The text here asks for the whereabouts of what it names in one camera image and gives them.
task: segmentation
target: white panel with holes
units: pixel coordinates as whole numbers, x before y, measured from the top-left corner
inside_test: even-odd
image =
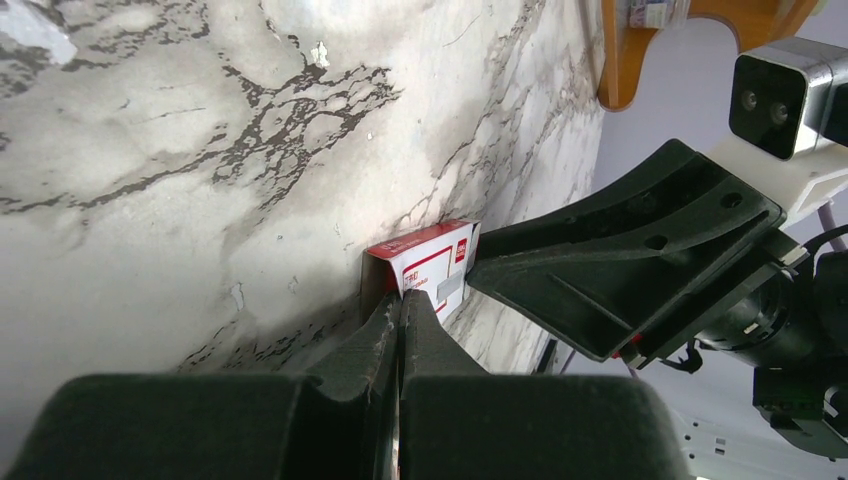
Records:
[[[848,480],[848,459],[829,459],[786,442],[745,435],[672,411],[689,472],[710,480]]]

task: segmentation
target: red logo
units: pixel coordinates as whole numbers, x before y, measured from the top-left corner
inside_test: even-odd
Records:
[[[456,260],[455,263],[459,263],[465,260],[465,249],[468,245],[468,239],[463,238],[456,244]]]

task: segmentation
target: red box top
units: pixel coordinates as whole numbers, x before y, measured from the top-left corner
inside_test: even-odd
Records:
[[[462,228],[468,224],[469,222],[464,222],[462,220],[449,220],[445,223],[433,225],[432,227],[427,227],[424,230],[419,230],[417,232],[395,238],[394,240],[389,240],[388,242],[375,245],[366,250],[366,252],[377,258],[382,258],[383,260],[390,260],[412,247],[429,242],[436,237]]]

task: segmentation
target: camera lens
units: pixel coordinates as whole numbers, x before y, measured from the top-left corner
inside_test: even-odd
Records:
[[[782,103],[774,103],[771,106],[771,121],[775,125],[783,125],[789,118],[789,110]]]
[[[757,108],[757,96],[750,90],[742,92],[742,107],[749,112]]]

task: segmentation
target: marble surface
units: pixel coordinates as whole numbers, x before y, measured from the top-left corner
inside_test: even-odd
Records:
[[[39,1],[77,51],[0,33],[0,439],[89,372],[300,368],[367,246],[587,194],[596,3]],[[445,326],[496,372],[547,338],[474,292]]]

